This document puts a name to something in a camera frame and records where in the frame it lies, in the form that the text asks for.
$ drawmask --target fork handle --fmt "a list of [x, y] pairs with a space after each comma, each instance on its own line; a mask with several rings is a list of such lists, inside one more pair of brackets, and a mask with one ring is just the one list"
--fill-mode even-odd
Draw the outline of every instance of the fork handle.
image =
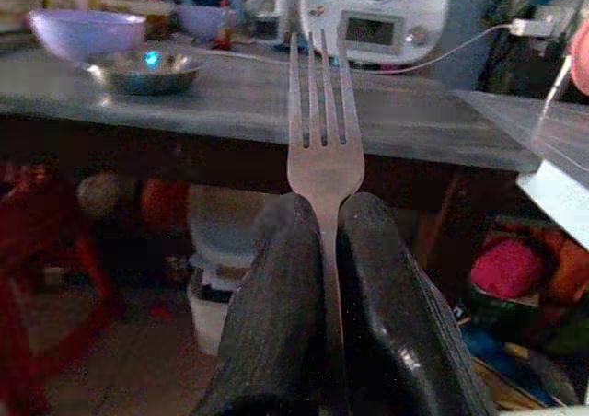
[[341, 292], [336, 259], [339, 204], [316, 210], [323, 258], [323, 293], [325, 301], [325, 369], [323, 391], [329, 414], [350, 414], [346, 375]]

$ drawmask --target digital display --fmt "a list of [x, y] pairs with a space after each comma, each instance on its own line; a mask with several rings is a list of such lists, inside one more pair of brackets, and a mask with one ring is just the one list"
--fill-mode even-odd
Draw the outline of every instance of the digital display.
[[392, 22], [350, 17], [348, 19], [346, 40], [375, 43], [377, 45], [391, 45], [393, 43], [394, 31], [395, 24]]

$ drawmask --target bowl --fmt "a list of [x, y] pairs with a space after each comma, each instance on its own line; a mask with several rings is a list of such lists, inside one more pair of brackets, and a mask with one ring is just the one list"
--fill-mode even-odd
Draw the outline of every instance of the bowl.
[[226, 7], [180, 5], [177, 12], [182, 29], [200, 41], [209, 41], [217, 36], [224, 23], [225, 13], [229, 27], [233, 28], [236, 22], [235, 11]]
[[139, 48], [145, 40], [145, 17], [75, 9], [29, 13], [41, 44], [57, 57], [82, 63], [89, 54]]
[[148, 96], [187, 89], [201, 67], [184, 53], [131, 50], [91, 54], [86, 70], [108, 91]]

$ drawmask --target purple bowl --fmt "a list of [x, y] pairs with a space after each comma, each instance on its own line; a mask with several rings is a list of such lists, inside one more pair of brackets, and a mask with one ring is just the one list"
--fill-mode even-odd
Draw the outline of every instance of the purple bowl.
[[214, 39], [223, 25], [224, 11], [228, 13], [227, 24], [235, 26], [236, 13], [218, 6], [180, 5], [177, 8], [182, 29], [200, 41]]
[[145, 17], [132, 14], [43, 9], [29, 13], [33, 32], [47, 51], [81, 63], [89, 54], [139, 48], [145, 40]]

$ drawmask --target floor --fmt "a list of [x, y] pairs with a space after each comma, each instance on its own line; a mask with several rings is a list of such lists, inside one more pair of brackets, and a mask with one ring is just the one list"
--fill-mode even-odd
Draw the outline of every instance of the floor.
[[[50, 380], [52, 416], [188, 416], [205, 390], [214, 358], [196, 348], [185, 294], [123, 294], [125, 320], [112, 325], [78, 365]], [[60, 294], [60, 308], [87, 303], [87, 295], [70, 296], [64, 301]], [[33, 340], [37, 332], [31, 331]]]

